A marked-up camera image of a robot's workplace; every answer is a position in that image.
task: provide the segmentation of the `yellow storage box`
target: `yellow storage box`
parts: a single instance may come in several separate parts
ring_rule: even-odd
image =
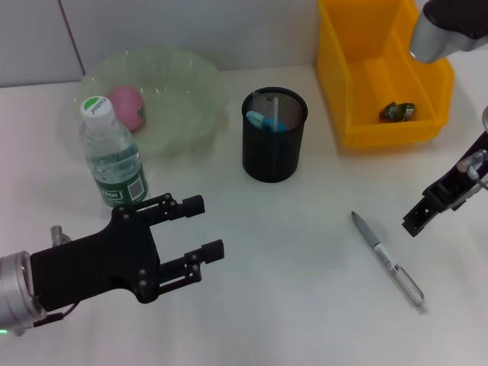
[[[448,122],[454,73],[445,59],[409,54],[419,16],[413,0],[319,0],[317,74],[344,146],[417,143]],[[380,120],[387,104],[414,103],[409,122]]]

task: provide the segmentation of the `pink fruit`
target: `pink fruit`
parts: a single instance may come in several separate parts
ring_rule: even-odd
[[[117,86],[107,93],[114,106],[117,119],[129,129],[135,131],[144,124],[146,108],[143,97],[132,86]]]

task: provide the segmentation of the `silver pen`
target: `silver pen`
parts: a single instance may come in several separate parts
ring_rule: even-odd
[[[417,286],[408,273],[397,264],[390,253],[388,253],[383,243],[376,237],[376,235],[374,235],[373,231],[371,231],[366,222],[354,211],[352,212],[352,221],[354,221],[354,224],[366,239],[368,245],[374,250],[385,267],[388,268],[388,271],[395,277],[412,302],[416,306],[422,305],[424,303],[424,294],[419,289],[419,286]]]

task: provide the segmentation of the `white table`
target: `white table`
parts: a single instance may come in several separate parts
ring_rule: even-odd
[[[464,56],[453,64],[466,75]],[[484,101],[457,83],[452,121],[431,143],[339,155],[312,66],[225,72],[228,123],[194,154],[146,164],[152,195],[202,194],[207,212],[153,235],[163,261],[222,239],[203,281],[142,305],[127,291],[82,302],[59,323],[0,338],[8,366],[486,365],[488,194],[436,217],[413,239],[401,226],[421,193],[482,131]],[[269,85],[307,101],[300,166],[280,184],[241,166],[243,99]],[[482,82],[478,92],[488,92]],[[102,229],[108,210],[67,135],[77,83],[0,89],[0,256]],[[356,210],[422,288],[413,308],[350,220]]]

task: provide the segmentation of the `translucent green bowl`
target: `translucent green bowl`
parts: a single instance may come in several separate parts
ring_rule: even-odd
[[[195,53],[151,47],[104,59],[79,86],[80,104],[121,85],[140,91],[146,123],[134,133],[141,154],[174,153],[208,137],[223,116],[228,98],[217,68]]]

